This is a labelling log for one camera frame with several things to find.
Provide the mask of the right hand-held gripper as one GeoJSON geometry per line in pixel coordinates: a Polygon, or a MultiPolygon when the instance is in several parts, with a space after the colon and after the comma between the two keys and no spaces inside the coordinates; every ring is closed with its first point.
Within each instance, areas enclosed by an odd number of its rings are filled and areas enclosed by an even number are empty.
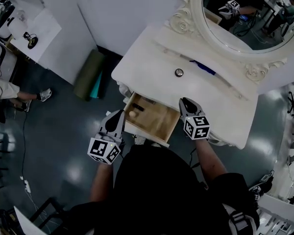
{"type": "Polygon", "coordinates": [[[179,110],[184,122],[183,130],[191,140],[207,139],[210,124],[202,107],[190,98],[179,99],[179,110]]]}

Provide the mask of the person's right forearm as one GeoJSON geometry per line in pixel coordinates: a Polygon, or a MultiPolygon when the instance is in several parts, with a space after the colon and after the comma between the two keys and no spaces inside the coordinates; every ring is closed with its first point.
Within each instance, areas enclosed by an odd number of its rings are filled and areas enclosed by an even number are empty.
{"type": "Polygon", "coordinates": [[[203,177],[209,185],[218,176],[226,174],[227,170],[207,140],[196,140],[195,143],[198,162],[203,177]]]}

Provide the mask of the person's left forearm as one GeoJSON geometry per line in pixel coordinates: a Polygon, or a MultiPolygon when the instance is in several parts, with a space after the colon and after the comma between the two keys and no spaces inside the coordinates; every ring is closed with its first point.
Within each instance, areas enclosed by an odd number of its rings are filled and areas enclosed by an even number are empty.
{"type": "Polygon", "coordinates": [[[113,191],[113,166],[100,163],[93,179],[90,201],[100,202],[107,200],[113,191]]]}

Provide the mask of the white ornate dressing table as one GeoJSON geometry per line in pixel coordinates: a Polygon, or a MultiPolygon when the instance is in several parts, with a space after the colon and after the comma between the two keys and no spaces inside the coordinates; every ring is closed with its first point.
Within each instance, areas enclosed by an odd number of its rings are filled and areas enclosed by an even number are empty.
{"type": "Polygon", "coordinates": [[[178,110],[179,99],[197,102],[211,132],[243,149],[254,119],[258,96],[239,100],[216,77],[183,58],[163,54],[154,44],[159,29],[147,26],[112,71],[112,78],[133,92],[178,110]],[[176,69],[184,75],[176,77],[176,69]]]}

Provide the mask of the teal rolled mat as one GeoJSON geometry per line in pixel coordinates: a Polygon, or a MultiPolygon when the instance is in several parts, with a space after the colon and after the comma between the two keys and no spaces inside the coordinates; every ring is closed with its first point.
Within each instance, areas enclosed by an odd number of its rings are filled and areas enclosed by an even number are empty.
{"type": "Polygon", "coordinates": [[[100,89],[101,79],[102,79],[102,72],[100,72],[100,74],[94,84],[94,87],[90,93],[90,98],[99,98],[99,89],[100,89]]]}

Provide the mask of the blue cloth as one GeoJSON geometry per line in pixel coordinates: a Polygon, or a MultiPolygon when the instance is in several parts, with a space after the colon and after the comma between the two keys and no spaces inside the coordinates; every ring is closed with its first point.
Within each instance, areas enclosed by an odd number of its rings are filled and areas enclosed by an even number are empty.
{"type": "Polygon", "coordinates": [[[201,68],[202,70],[208,72],[211,75],[216,74],[215,71],[213,71],[212,69],[208,68],[207,66],[205,66],[204,64],[202,64],[202,63],[200,63],[200,62],[198,62],[196,60],[191,60],[190,62],[196,64],[199,68],[201,68]]]}

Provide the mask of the green rolled mat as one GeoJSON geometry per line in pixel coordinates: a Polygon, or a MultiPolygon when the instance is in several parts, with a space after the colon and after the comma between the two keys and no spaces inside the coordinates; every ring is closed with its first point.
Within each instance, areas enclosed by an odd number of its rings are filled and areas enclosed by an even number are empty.
{"type": "Polygon", "coordinates": [[[92,89],[102,72],[105,59],[106,56],[98,50],[91,50],[74,82],[73,92],[77,97],[89,101],[92,89]]]}

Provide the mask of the person's black clothing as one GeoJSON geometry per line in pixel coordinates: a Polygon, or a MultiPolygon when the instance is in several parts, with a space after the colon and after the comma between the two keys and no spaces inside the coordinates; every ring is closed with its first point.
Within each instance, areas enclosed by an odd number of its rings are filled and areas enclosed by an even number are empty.
{"type": "Polygon", "coordinates": [[[134,145],[110,197],[71,208],[66,235],[254,235],[259,225],[241,174],[204,187],[174,152],[134,145]]]}

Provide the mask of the white power strip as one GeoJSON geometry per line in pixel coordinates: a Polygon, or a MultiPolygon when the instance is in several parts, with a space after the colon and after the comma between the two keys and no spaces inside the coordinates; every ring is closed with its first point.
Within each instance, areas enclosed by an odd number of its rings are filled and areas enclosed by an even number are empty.
{"type": "Polygon", "coordinates": [[[22,182],[23,182],[23,184],[25,186],[25,191],[27,193],[31,194],[31,188],[30,188],[28,180],[25,180],[23,176],[21,176],[20,179],[22,180],[22,182]]]}

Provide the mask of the small black desk ornament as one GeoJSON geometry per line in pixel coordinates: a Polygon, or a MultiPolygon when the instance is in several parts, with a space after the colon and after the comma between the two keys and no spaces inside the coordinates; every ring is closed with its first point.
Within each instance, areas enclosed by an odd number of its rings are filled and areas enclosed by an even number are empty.
{"type": "Polygon", "coordinates": [[[23,38],[28,41],[28,44],[27,44],[28,49],[33,49],[37,45],[39,40],[35,33],[29,34],[28,32],[25,32],[23,34],[23,38]]]}

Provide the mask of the white side cabinet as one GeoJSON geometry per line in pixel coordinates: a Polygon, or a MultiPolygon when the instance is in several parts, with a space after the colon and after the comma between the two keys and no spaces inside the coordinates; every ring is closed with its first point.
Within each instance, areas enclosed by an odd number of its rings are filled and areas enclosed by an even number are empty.
{"type": "Polygon", "coordinates": [[[62,28],[47,8],[44,8],[33,20],[28,19],[26,26],[27,28],[23,33],[35,34],[38,37],[37,45],[33,49],[29,49],[27,47],[28,41],[23,36],[18,39],[12,39],[10,43],[38,63],[62,28]]]}

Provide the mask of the white drawing board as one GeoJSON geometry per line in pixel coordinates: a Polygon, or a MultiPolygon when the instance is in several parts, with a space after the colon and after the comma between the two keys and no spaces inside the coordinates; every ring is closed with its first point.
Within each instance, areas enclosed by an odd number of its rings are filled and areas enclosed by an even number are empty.
{"type": "Polygon", "coordinates": [[[21,229],[25,235],[47,235],[40,228],[34,225],[20,210],[14,206],[14,210],[21,226],[21,229]]]}

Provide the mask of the white round appliance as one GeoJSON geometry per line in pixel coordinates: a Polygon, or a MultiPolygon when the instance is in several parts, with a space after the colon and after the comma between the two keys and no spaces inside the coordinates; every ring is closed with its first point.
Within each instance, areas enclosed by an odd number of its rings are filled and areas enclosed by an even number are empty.
{"type": "Polygon", "coordinates": [[[8,29],[8,21],[13,17],[14,15],[15,6],[10,5],[7,8],[3,10],[3,12],[0,14],[0,39],[3,41],[7,41],[10,36],[11,32],[8,29]]]}

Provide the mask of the oval mirror white carved frame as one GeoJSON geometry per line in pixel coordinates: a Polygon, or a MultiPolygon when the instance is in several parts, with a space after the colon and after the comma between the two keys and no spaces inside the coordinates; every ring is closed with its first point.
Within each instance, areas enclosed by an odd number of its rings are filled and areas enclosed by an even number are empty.
{"type": "Polygon", "coordinates": [[[181,0],[169,26],[210,43],[260,82],[294,51],[294,0],[181,0]]]}

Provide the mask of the black metal table frame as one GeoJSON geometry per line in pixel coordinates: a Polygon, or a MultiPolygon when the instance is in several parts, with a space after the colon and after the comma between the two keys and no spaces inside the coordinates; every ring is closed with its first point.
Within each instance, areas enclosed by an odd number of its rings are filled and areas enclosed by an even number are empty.
{"type": "Polygon", "coordinates": [[[57,201],[56,198],[48,198],[40,207],[36,207],[36,212],[29,218],[34,223],[36,220],[41,219],[39,228],[47,227],[49,223],[57,221],[63,221],[64,209],[63,206],[57,201]]]}

